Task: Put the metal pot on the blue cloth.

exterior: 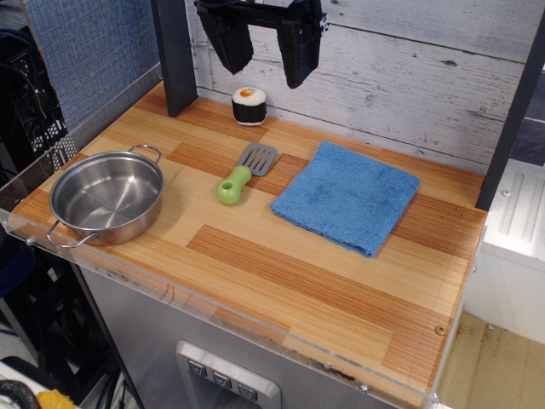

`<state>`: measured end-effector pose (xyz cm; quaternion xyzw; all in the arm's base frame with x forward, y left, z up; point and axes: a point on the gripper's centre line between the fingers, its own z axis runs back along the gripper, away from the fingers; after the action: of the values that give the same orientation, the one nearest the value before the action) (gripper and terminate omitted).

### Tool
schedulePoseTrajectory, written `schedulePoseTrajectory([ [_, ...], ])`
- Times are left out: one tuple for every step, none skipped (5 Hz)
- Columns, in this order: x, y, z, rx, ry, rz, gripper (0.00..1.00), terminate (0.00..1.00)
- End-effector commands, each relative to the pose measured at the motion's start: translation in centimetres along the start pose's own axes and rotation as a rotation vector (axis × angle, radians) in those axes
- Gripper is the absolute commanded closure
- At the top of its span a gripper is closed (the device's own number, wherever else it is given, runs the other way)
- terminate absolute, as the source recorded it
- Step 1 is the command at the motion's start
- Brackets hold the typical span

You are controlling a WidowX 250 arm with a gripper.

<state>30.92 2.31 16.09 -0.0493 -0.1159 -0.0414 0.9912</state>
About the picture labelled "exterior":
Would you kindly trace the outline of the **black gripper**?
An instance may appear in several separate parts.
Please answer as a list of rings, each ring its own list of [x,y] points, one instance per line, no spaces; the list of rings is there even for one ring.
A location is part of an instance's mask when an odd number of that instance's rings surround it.
[[[287,7],[256,1],[195,1],[194,5],[221,64],[231,74],[241,72],[253,57],[248,25],[278,27],[278,45],[291,89],[302,85],[318,67],[317,31],[329,30],[329,16],[320,1],[292,1]]]

